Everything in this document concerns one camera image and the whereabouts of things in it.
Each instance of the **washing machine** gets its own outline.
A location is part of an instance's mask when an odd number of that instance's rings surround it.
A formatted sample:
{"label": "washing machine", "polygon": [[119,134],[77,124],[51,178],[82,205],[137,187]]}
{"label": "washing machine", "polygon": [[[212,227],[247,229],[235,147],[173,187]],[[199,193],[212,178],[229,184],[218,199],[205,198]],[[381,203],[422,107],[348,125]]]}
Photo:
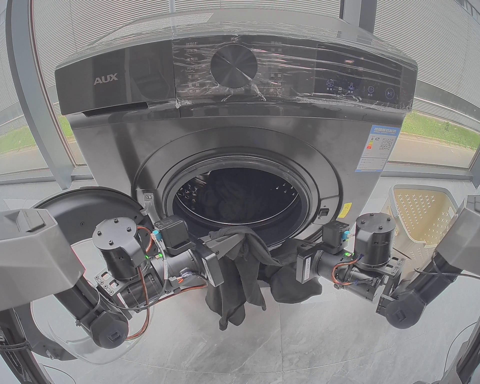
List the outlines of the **washing machine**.
{"label": "washing machine", "polygon": [[55,71],[99,186],[193,236],[245,225],[269,247],[353,224],[416,77],[414,60],[342,20],[254,9],[141,19]]}

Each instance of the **orange cable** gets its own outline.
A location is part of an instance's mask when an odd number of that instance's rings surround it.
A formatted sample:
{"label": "orange cable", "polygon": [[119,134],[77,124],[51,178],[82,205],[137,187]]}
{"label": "orange cable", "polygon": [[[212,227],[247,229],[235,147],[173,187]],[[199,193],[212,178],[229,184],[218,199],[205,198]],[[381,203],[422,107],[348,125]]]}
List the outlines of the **orange cable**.
{"label": "orange cable", "polygon": [[[146,303],[146,305],[148,305],[149,303],[148,303],[147,286],[145,284],[144,274],[143,274],[142,269],[140,267],[138,267],[138,274],[140,275],[140,280],[142,281],[142,287],[144,289],[145,303]],[[148,328],[148,323],[149,322],[150,322],[150,308],[147,308],[145,322],[144,322],[144,325],[142,325],[142,328],[140,329],[140,331],[138,331],[137,333],[135,333],[131,336],[128,336],[125,340],[134,340],[134,339],[140,337],[141,335],[143,335]]]}
{"label": "orange cable", "polygon": [[338,285],[351,285],[353,284],[352,282],[347,282],[347,283],[341,283],[339,282],[336,277],[335,277],[335,270],[339,267],[343,267],[345,265],[352,265],[352,264],[355,264],[360,258],[357,258],[355,260],[352,260],[352,261],[349,261],[348,263],[338,263],[336,264],[334,267],[333,267],[333,270],[332,270],[332,280],[335,284],[338,284]]}
{"label": "orange cable", "polygon": [[148,246],[147,248],[145,249],[145,253],[148,253],[151,249],[152,249],[152,246],[153,246],[153,239],[152,239],[152,231],[149,230],[147,227],[144,227],[143,225],[137,225],[137,229],[144,229],[146,230],[148,233],[149,233],[149,238],[150,238],[150,241],[148,242]]}

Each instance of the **control panel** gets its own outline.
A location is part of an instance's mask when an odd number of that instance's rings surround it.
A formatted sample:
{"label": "control panel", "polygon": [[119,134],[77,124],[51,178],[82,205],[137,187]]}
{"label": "control panel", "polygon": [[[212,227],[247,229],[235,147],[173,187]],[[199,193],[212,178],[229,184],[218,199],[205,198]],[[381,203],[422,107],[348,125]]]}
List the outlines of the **control panel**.
{"label": "control panel", "polygon": [[174,38],[121,48],[56,70],[64,115],[137,103],[352,102],[408,109],[416,65],[365,44],[273,35]]}
{"label": "control panel", "polygon": [[379,56],[319,44],[314,95],[351,97],[366,103],[398,104],[403,66]]}

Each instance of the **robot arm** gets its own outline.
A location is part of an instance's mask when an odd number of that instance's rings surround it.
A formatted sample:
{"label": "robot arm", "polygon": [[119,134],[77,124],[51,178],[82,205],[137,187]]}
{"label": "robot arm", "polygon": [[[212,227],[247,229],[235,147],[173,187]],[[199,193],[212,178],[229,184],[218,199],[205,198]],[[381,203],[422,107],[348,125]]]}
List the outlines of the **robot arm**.
{"label": "robot arm", "polygon": [[354,252],[345,252],[347,224],[324,226],[323,241],[297,257],[297,280],[322,276],[370,301],[380,295],[376,312],[405,329],[463,270],[480,274],[480,197],[468,196],[452,218],[431,260],[401,281],[406,255],[392,254],[394,221],[383,213],[358,217]]}
{"label": "robot arm", "polygon": [[[131,311],[145,310],[166,293],[179,293],[191,277],[215,287],[222,284],[218,260],[243,240],[241,235],[192,239],[183,220],[170,216],[155,223],[151,238],[160,253],[147,257],[135,222],[126,217],[104,220],[93,233],[93,243],[107,268],[96,276],[93,287],[46,210],[2,212],[0,227],[0,292],[4,293],[0,313],[53,294],[102,348],[125,341]],[[460,272],[480,273],[480,198],[476,196],[469,196],[459,208],[432,259],[403,281],[406,258],[392,255],[394,231],[388,215],[362,215],[356,222],[354,251],[347,252],[349,225],[326,224],[321,242],[300,247],[297,280],[304,283],[321,276],[369,301],[380,294],[376,312],[391,325],[408,328]],[[456,360],[457,376],[471,376],[478,365],[478,327],[476,334]],[[0,348],[9,344],[0,343]]]}
{"label": "robot arm", "polygon": [[93,243],[107,267],[93,287],[85,269],[46,210],[21,209],[0,214],[0,311],[55,295],[101,348],[122,344],[131,311],[146,309],[146,288],[154,305],[181,282],[199,276],[215,287],[223,283],[218,259],[243,236],[190,239],[185,223],[170,216],[155,223],[152,242],[161,252],[147,257],[135,222],[127,217],[102,221]]}

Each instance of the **dark clothing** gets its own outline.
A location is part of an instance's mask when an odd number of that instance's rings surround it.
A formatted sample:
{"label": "dark clothing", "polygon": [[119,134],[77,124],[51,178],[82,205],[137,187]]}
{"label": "dark clothing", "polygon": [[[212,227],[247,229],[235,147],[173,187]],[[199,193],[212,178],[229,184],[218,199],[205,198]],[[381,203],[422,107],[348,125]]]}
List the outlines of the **dark clothing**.
{"label": "dark clothing", "polygon": [[243,234],[244,239],[219,260],[225,282],[218,287],[208,284],[205,298],[208,307],[221,316],[220,330],[225,330],[228,322],[234,325],[243,322],[245,302],[266,310],[258,279],[270,285],[277,302],[298,303],[322,293],[322,286],[317,279],[305,284],[295,279],[300,240],[287,239],[270,253],[264,241],[248,227],[222,228],[210,232],[210,237],[218,239],[234,234]]}

